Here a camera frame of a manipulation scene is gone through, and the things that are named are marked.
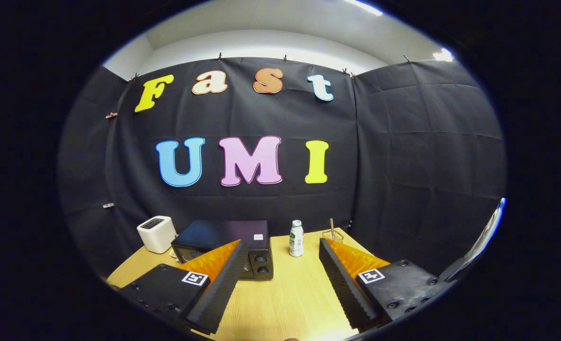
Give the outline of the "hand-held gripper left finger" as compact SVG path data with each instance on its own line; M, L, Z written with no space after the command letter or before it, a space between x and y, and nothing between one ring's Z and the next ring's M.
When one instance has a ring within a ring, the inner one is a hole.
M118 293L170 326L215 334L246 259L235 240L179 266L156 265Z

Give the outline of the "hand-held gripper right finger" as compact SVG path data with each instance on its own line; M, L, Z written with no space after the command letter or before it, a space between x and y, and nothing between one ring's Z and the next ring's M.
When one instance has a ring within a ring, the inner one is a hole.
M320 238L319 259L359 332L405 319L451 287L410 260L389 263L330 238Z

